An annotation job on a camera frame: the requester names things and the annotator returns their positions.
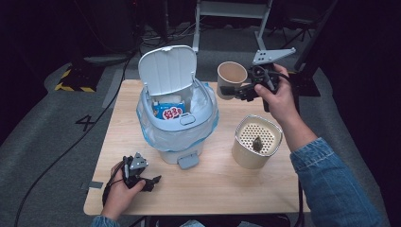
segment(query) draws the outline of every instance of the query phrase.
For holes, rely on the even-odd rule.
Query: tan mug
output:
[[[224,96],[220,86],[238,88],[247,79],[248,72],[241,64],[233,61],[226,61],[218,66],[218,96],[222,99],[231,99],[234,96]]]

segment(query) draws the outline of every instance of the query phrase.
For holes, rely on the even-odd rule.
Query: yellow-black hazard tape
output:
[[[74,77],[76,77],[77,75],[74,75],[74,73],[72,73],[72,67],[72,65],[68,66],[68,68],[62,74],[61,79],[57,84],[55,90],[63,90],[68,92],[95,92],[102,70],[99,76],[96,75],[95,77],[92,77],[92,81],[87,81],[79,80],[77,78],[74,79]]]

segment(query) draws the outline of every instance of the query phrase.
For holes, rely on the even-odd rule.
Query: metal stand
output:
[[[262,40],[263,31],[268,21],[272,0],[267,4],[244,4],[244,3],[227,3],[227,2],[208,2],[198,0],[194,41],[192,48],[196,53],[199,51],[200,43],[200,22],[201,15],[208,16],[224,16],[224,17],[241,17],[262,19],[259,31],[255,31],[254,35],[260,50],[266,50]]]

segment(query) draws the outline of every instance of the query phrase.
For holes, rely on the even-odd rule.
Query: mesh strainer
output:
[[[269,120],[256,115],[245,117],[235,131],[233,156],[240,166],[260,168],[279,148],[283,133]],[[255,142],[260,148],[255,149]]]

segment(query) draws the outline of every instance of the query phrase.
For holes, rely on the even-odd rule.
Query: jacket sleeve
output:
[[[92,221],[91,227],[120,227],[120,225],[110,218],[96,216]]]
[[[328,144],[319,138],[290,154],[316,226],[379,226],[381,216]]]

